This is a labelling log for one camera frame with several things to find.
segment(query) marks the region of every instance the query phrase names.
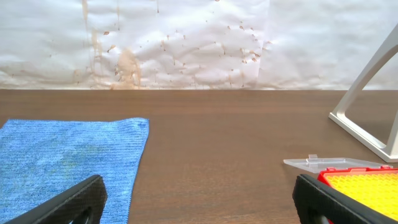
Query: ribbed fabric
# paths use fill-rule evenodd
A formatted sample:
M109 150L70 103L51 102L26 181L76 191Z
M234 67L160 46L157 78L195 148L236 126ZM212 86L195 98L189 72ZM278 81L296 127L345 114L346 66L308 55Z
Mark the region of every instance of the ribbed fabric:
M108 199L101 223L127 223L149 122L9 120L0 129L0 223L94 174Z

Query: white wall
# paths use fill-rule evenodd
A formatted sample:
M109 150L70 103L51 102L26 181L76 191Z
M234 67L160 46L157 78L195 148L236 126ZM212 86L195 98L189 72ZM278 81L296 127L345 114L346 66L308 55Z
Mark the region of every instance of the white wall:
M0 88L347 89L397 12L396 0L5 1ZM396 71L398 56L368 88L398 89Z

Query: stained white paper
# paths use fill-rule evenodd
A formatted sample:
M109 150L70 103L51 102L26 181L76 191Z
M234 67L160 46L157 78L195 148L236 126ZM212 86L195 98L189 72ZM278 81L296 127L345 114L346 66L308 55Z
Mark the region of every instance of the stained white paper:
M0 88L347 89L398 22L395 0L15 0ZM394 57L368 85L397 89Z

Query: white backdrop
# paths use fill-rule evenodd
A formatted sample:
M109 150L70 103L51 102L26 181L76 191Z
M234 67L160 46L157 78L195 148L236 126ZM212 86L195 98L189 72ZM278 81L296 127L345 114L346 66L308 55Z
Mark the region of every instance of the white backdrop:
M347 89L397 23L396 0L4 1L0 88Z

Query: open lid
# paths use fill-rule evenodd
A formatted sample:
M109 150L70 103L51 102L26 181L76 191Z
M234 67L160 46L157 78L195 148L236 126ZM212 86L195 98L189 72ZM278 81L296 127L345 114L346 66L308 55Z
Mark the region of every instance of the open lid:
M318 158L316 154L308 155L308 159L284 159L284 163L314 174L324 171L328 167L334 167L339 170L353 167L380 168L380 166L385 165L350 158Z

